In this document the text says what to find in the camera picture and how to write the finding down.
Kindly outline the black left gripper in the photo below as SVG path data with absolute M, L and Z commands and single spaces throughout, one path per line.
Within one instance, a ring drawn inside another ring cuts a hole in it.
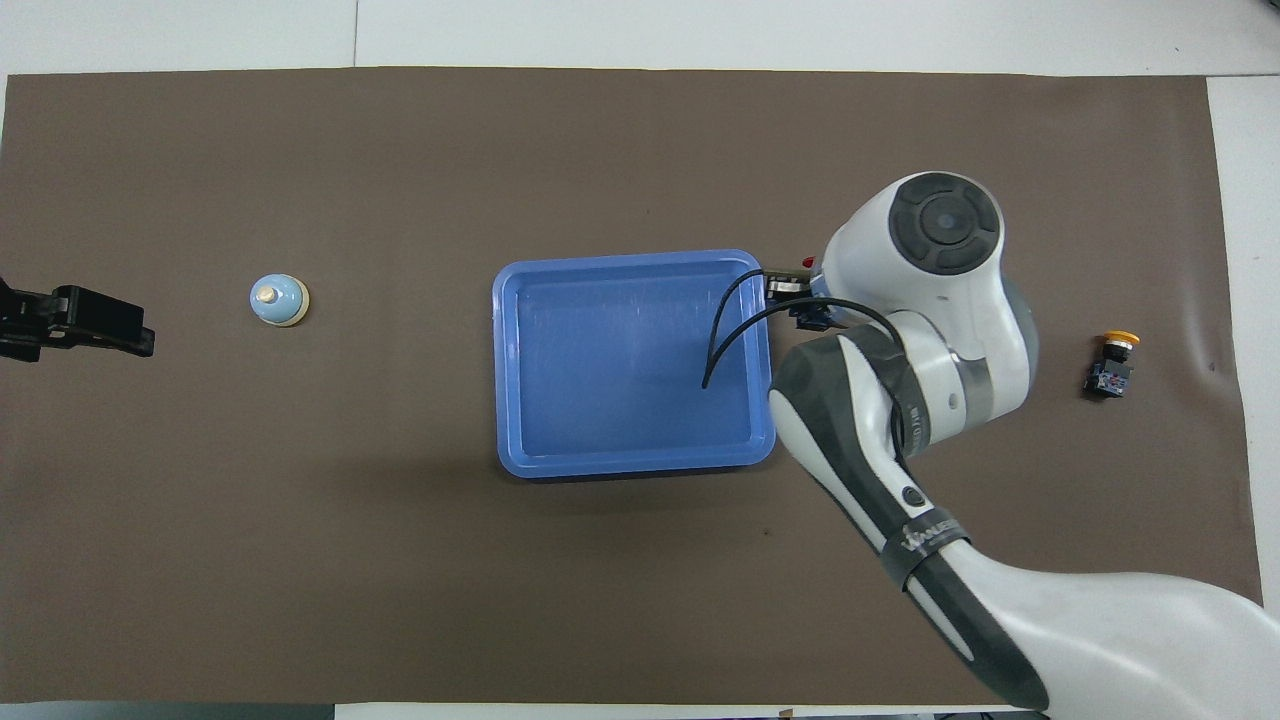
M 49 341 L 56 348 L 113 348 L 151 357 L 155 332 L 145 325 L 141 306 L 105 293 L 74 284 L 37 293 L 1 279 L 1 355 L 37 363 Z

